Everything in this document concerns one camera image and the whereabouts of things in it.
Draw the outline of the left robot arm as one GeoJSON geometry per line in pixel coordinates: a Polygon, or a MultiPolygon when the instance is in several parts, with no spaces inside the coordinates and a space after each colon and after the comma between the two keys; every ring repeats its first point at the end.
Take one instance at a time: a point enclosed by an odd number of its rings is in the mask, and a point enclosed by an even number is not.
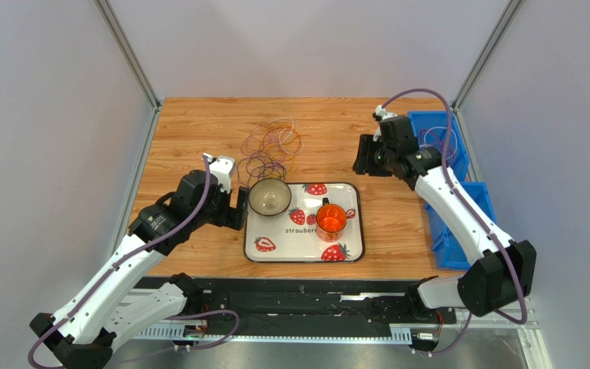
{"type": "Polygon", "coordinates": [[[118,248],[66,305],[39,313],[30,327],[38,336],[29,364],[41,365],[34,354],[45,345],[63,368],[103,368],[127,341],[164,319],[202,320],[203,288],[185,273],[175,274],[160,288],[134,303],[120,303],[155,265],[206,224],[239,231],[247,219],[249,190],[241,187],[231,206],[230,175],[193,170],[176,191],[143,208],[118,248]]]}

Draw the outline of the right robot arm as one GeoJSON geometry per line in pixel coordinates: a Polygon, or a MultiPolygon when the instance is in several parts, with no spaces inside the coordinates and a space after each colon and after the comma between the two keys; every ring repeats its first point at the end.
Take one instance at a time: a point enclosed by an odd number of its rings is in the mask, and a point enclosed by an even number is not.
{"type": "Polygon", "coordinates": [[[418,311],[465,308],[477,317],[519,302],[526,321],[536,250],[503,231],[466,193],[434,147],[421,148],[410,120],[388,113],[375,118],[373,135],[361,135],[353,170],[358,175],[394,176],[408,184],[440,216],[461,246],[469,270],[454,278],[425,278],[406,292],[418,311]]]}

